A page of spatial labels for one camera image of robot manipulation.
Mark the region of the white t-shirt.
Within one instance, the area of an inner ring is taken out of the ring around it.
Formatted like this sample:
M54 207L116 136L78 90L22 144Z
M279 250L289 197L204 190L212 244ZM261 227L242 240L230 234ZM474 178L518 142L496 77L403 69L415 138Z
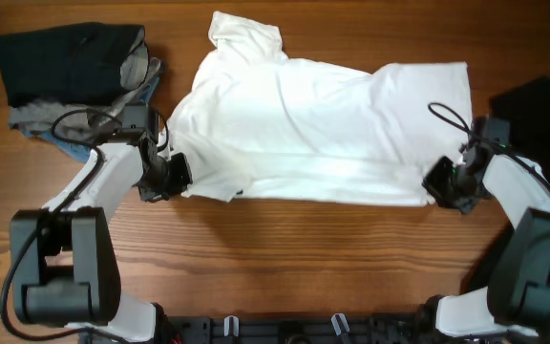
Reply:
M460 159L465 135L431 102L472 118L463 62L373 73L291 58L277 27L215 12L213 50L169 118L191 196L423 206L423 179Z

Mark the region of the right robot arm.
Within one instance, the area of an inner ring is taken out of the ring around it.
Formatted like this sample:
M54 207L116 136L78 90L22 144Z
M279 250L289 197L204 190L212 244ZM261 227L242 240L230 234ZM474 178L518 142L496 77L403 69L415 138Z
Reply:
M550 337L550 184L529 161L511 154L508 124L492 120L490 134L474 132L458 118L453 127L468 135L461 165L443 157L423 181L445 208L463 214L494 197L513 232L497 256L488 284L436 304L434 326L453 338L519 333Z

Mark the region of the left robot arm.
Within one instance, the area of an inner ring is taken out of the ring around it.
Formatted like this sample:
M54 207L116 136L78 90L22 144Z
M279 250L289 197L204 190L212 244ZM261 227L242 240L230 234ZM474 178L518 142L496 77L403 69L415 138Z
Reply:
M117 116L86 113L109 122L85 142L83 168L43 207L11 218L1 322L32 342L179 343L162 306L123 292L108 224L132 188L146 203L183 193L192 182L187 159L172 151L166 119L147 104Z

